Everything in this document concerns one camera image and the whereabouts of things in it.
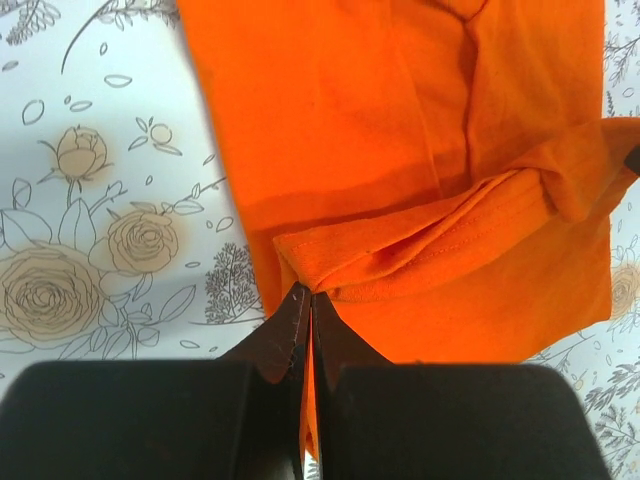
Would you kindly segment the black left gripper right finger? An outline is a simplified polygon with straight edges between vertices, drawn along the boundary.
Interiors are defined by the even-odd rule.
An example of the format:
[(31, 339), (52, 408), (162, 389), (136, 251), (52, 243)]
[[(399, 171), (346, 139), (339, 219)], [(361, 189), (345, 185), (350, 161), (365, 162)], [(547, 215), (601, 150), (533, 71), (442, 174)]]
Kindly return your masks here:
[(531, 364), (395, 364), (311, 302), (326, 479), (605, 479), (576, 395)]

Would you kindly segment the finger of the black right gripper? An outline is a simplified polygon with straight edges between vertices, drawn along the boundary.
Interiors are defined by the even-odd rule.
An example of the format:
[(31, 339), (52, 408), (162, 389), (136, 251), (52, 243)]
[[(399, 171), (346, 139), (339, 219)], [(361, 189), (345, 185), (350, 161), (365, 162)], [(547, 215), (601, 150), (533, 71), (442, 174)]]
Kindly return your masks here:
[(625, 157), (624, 165), (636, 176), (640, 176), (640, 146), (635, 146)]

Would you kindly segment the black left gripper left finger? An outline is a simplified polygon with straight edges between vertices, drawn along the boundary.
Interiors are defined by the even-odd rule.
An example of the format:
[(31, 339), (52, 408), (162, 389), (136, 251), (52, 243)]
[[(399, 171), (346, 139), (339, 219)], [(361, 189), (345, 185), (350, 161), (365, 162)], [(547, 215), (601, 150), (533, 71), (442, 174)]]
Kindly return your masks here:
[(5, 479), (300, 479), (311, 294), (214, 360), (48, 361), (1, 402)]

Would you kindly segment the orange t shirt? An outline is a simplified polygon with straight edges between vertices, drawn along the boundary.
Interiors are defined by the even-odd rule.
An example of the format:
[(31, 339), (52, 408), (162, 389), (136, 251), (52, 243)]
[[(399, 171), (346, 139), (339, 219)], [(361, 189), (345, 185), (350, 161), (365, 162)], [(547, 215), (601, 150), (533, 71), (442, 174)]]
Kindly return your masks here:
[(519, 362), (612, 313), (601, 1), (182, 1), (267, 314), (388, 359)]

